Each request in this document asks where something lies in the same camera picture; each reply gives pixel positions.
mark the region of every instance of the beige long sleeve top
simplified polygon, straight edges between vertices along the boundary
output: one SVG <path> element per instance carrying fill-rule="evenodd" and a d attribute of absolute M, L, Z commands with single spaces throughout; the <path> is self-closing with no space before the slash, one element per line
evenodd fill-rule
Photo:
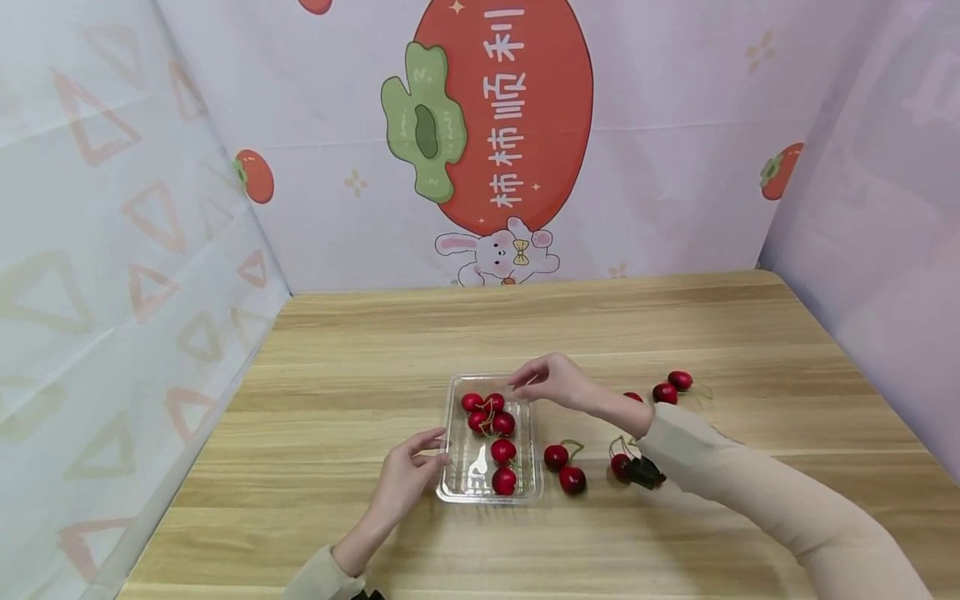
<path fill-rule="evenodd" d="M 850 500 L 725 438 L 699 416 L 658 404 L 637 447 L 681 490 L 737 511 L 790 550 L 820 600 L 932 598 L 890 534 Z M 300 569 L 283 600 L 349 600 L 363 586 L 328 546 Z"/>

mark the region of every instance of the cartoon rabbit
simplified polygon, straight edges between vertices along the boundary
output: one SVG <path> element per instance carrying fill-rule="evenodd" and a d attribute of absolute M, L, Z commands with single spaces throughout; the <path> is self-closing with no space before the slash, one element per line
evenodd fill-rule
<path fill-rule="evenodd" d="M 437 252 L 449 256 L 473 252 L 473 262 L 460 268 L 460 285 L 486 285 L 487 278 L 501 285 L 523 283 L 534 273 L 554 273 L 560 258 L 549 253 L 553 234 L 546 229 L 531 232 L 518 217 L 507 219 L 507 228 L 486 237 L 469 233 L 445 233 L 437 238 Z"/>

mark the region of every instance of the backdrop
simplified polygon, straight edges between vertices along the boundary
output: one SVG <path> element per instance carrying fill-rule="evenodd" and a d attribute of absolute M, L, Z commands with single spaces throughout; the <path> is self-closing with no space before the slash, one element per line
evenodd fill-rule
<path fill-rule="evenodd" d="M 160 6 L 307 292 L 754 267 L 864 2 Z"/>
<path fill-rule="evenodd" d="M 960 479 L 960 6 L 878 2 L 762 263 Z"/>
<path fill-rule="evenodd" d="M 153 2 L 0 21 L 0 597 L 112 598 L 288 291 Z"/>

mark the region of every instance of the wooden table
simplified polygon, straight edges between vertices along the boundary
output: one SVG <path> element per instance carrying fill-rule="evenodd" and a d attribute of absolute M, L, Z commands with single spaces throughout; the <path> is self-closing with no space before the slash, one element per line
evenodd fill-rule
<path fill-rule="evenodd" d="M 712 387 L 732 438 L 876 517 L 937 598 L 960 598 L 960 490 L 774 275 L 301 296 L 120 598 L 278 598 L 363 513 L 386 451 L 438 424 L 458 372 L 563 351 L 646 396 L 672 369 Z M 535 508 L 432 494 L 374 559 L 390 600 L 808 598 L 792 557 L 745 518 L 666 484 L 609 481 L 605 423 L 538 403 L 540 441 L 587 444 L 588 493 L 553 477 Z"/>

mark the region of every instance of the plastic clamshell box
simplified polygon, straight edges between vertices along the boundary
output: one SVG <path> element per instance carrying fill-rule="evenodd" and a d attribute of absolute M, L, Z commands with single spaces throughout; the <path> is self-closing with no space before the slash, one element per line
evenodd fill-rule
<path fill-rule="evenodd" d="M 516 446 L 511 468 L 516 473 L 513 495 L 497 495 L 491 480 L 498 465 L 490 455 L 496 437 L 475 433 L 467 425 L 469 413 L 461 406 L 464 394 L 475 392 L 483 398 L 499 392 L 505 400 L 504 411 L 514 416 L 516 429 L 509 438 Z M 537 451 L 533 406 L 518 399 L 507 385 L 506 375 L 457 375 L 450 382 L 446 399 L 446 444 L 450 462 L 444 467 L 437 496 L 444 502 L 523 506 L 543 495 L 543 471 Z"/>

